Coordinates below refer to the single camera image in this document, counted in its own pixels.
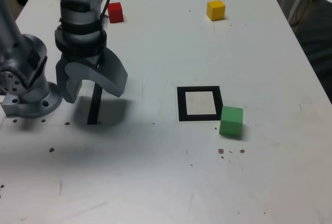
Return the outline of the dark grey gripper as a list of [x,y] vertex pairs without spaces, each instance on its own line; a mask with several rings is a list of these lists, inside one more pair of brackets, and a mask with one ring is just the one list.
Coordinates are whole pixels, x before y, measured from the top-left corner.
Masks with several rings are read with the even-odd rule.
[[120,59],[108,48],[92,57],[62,52],[56,64],[58,89],[68,103],[75,103],[83,80],[93,81],[109,94],[120,97],[128,73]]

